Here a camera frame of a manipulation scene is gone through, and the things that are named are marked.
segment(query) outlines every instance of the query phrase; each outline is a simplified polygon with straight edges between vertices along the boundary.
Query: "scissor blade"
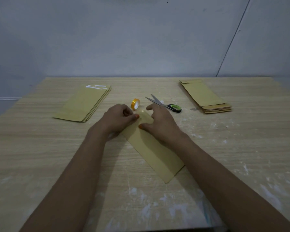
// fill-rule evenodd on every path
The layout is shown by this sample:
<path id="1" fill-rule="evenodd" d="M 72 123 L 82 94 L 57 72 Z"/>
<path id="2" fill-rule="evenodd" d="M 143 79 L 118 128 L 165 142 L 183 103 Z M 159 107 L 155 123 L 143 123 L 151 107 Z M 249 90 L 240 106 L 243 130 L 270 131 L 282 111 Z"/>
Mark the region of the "scissor blade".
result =
<path id="1" fill-rule="evenodd" d="M 161 105 L 161 104 L 159 104 L 158 102 L 156 102 L 155 100 L 152 100 L 152 99 L 150 99 L 150 98 L 148 98 L 148 97 L 146 97 L 146 98 L 147 98 L 148 100 L 154 102 L 155 104 Z"/>
<path id="2" fill-rule="evenodd" d="M 160 102 L 160 100 L 158 98 L 156 98 L 153 94 L 151 94 L 151 96 L 156 100 L 156 104 L 159 104 L 159 105 L 163 105 L 162 102 Z"/>

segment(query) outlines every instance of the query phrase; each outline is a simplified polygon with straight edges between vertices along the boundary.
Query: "table surface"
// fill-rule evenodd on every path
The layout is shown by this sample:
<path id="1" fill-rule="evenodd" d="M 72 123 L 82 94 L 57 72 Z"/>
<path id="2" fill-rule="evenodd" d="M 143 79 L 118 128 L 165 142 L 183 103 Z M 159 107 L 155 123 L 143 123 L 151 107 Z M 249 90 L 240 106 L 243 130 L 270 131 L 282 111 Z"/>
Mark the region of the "table surface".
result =
<path id="1" fill-rule="evenodd" d="M 58 179 L 89 127 L 116 103 L 151 93 L 206 152 L 290 220 L 290 92 L 271 78 L 201 78 L 232 112 L 203 114 L 178 84 L 193 78 L 46 78 L 0 116 L 0 231 L 17 231 Z M 86 123 L 54 119 L 80 85 L 111 92 Z M 105 147 L 85 231 L 166 230 L 220 225 L 184 167 L 165 184 L 125 138 Z"/>

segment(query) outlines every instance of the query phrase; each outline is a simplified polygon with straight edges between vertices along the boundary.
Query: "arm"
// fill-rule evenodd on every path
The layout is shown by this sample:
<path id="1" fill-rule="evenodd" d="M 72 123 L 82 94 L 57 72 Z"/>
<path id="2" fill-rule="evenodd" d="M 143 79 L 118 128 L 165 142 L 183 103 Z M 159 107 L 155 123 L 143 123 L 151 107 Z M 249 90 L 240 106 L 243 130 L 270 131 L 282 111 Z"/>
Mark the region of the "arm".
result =
<path id="1" fill-rule="evenodd" d="M 96 192 L 108 135 L 122 131 L 138 118 L 126 105 L 111 107 L 89 129 L 66 169 L 20 231 L 82 231 Z"/>
<path id="2" fill-rule="evenodd" d="M 198 147 L 166 108 L 153 104 L 147 107 L 151 109 L 154 123 L 140 128 L 178 154 L 232 231 L 290 231 L 290 222 L 280 212 Z"/>

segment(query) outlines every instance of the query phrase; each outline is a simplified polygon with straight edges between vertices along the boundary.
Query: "black scissor handle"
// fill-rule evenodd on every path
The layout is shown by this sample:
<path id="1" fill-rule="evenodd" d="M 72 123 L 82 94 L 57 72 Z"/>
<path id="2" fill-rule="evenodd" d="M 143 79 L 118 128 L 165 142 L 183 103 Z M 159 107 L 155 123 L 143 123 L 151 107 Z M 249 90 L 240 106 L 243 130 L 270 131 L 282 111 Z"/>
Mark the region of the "black scissor handle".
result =
<path id="1" fill-rule="evenodd" d="M 182 108 L 178 105 L 175 105 L 175 104 L 169 104 L 168 108 L 176 113 L 180 113 L 182 111 Z"/>

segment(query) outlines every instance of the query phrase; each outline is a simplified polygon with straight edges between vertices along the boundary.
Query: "stack of envelopes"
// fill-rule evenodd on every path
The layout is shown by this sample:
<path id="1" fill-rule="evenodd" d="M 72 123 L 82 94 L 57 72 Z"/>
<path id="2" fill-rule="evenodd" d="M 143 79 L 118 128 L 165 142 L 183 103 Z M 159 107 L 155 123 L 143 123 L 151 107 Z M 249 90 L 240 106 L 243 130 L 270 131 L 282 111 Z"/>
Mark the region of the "stack of envelopes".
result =
<path id="1" fill-rule="evenodd" d="M 231 105 L 218 97 L 202 80 L 179 82 L 196 101 L 201 112 L 210 114 L 231 111 Z"/>
<path id="2" fill-rule="evenodd" d="M 109 85 L 83 85 L 54 115 L 54 118 L 86 122 L 110 91 Z"/>

